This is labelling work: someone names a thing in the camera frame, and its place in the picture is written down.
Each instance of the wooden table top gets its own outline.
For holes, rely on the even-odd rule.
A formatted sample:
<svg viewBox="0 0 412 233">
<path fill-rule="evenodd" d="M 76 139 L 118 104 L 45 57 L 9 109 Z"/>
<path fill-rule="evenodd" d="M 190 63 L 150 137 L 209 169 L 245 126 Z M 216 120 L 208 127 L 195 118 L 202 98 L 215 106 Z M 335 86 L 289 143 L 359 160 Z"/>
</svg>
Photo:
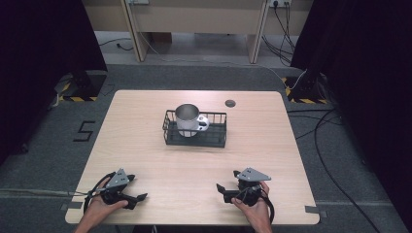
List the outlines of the wooden table top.
<svg viewBox="0 0 412 233">
<path fill-rule="evenodd" d="M 226 100 L 234 100 L 229 108 Z M 227 113 L 224 148 L 167 146 L 162 123 L 166 110 L 191 103 L 201 112 Z M 316 224 L 315 207 L 282 96 L 274 91 L 120 90 L 116 93 L 91 151 L 77 191 L 87 192 L 106 174 L 123 168 L 136 179 L 124 190 L 148 193 L 133 211 L 118 210 L 105 223 L 248 225 L 223 201 L 216 183 L 237 189 L 233 170 L 252 167 L 272 178 L 269 198 L 274 224 Z M 73 201 L 83 202 L 84 197 Z M 78 223 L 83 209 L 69 209 Z"/>
</svg>

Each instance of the person's right hand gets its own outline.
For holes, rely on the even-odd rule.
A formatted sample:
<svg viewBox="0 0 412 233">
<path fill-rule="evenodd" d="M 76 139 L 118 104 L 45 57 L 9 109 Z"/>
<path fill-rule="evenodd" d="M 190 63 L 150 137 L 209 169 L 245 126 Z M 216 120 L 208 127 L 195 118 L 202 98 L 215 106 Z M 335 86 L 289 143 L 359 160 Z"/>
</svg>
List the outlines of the person's right hand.
<svg viewBox="0 0 412 233">
<path fill-rule="evenodd" d="M 267 186 L 265 182 L 260 182 L 260 185 L 264 190 L 262 195 L 266 196 L 266 194 L 269 194 L 269 186 Z M 258 198 L 257 203 L 252 207 L 245 205 L 241 200 L 236 198 L 232 198 L 231 202 L 243 212 L 257 233 L 272 233 L 269 211 L 262 198 Z"/>
</svg>

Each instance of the hand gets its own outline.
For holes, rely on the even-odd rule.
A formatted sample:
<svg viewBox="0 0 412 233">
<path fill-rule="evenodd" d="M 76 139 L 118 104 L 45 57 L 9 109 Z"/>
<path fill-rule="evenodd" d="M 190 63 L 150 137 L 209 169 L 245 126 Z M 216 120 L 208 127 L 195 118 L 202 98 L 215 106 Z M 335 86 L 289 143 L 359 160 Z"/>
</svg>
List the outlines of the hand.
<svg viewBox="0 0 412 233">
<path fill-rule="evenodd" d="M 102 184 L 99 185 L 99 188 L 103 187 L 103 183 L 106 183 L 108 180 L 109 178 L 103 181 Z M 121 209 L 127 205 L 128 202 L 126 200 L 119 201 L 113 205 L 107 205 L 106 203 L 104 203 L 100 195 L 93 197 L 90 201 L 90 204 L 87 207 L 85 214 L 80 220 L 78 227 L 74 232 L 88 232 L 89 230 L 100 224 L 100 222 L 102 222 L 112 212 Z"/>
<path fill-rule="evenodd" d="M 265 182 L 260 182 L 260 185 L 264 192 L 266 192 L 263 192 L 262 195 L 266 196 L 266 194 L 269 194 L 269 186 L 267 186 Z M 267 210 L 267 205 L 262 198 L 258 198 L 257 203 L 252 207 L 245 205 L 241 200 L 236 198 L 232 198 L 231 202 L 243 212 L 246 219 L 257 233 L 272 232 L 269 211 Z"/>
</svg>

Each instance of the mug handle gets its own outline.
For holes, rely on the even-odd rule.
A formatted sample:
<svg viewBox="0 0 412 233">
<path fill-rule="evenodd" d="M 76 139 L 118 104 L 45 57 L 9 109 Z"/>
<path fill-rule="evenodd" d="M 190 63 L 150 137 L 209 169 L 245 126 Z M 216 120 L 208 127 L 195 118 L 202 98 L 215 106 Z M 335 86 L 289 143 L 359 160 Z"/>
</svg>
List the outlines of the mug handle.
<svg viewBox="0 0 412 233">
<path fill-rule="evenodd" d="M 210 122 L 206 116 L 199 115 L 197 122 L 199 122 L 199 125 L 197 126 L 196 130 L 205 131 L 209 128 Z"/>
</svg>

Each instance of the black wire basket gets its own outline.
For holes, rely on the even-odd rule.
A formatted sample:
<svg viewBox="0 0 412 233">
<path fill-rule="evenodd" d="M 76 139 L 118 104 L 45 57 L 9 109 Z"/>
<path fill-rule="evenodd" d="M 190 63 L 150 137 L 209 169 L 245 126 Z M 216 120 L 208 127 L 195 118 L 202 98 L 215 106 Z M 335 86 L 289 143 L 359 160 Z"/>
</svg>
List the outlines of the black wire basket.
<svg viewBox="0 0 412 233">
<path fill-rule="evenodd" d="M 207 117 L 210 121 L 209 128 L 205 131 L 178 129 L 175 111 L 167 110 L 163 122 L 163 134 L 166 145 L 224 148 L 226 143 L 227 114 L 212 112 L 200 112 L 200 114 Z M 182 136 L 179 131 L 188 132 L 188 134 L 193 136 Z"/>
</svg>

